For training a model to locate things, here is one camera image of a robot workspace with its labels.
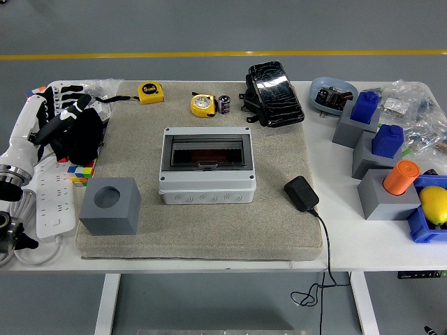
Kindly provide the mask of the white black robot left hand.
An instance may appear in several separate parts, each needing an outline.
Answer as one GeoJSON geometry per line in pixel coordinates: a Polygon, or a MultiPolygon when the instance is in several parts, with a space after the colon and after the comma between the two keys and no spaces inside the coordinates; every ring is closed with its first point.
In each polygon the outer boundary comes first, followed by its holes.
{"type": "Polygon", "coordinates": [[[39,147],[67,131],[91,101],[89,94],[81,93],[70,106],[41,126],[38,113],[45,113],[54,105],[50,101],[53,97],[49,88],[27,99],[10,135],[9,148],[1,155],[1,176],[30,179],[38,162],[39,147]]]}

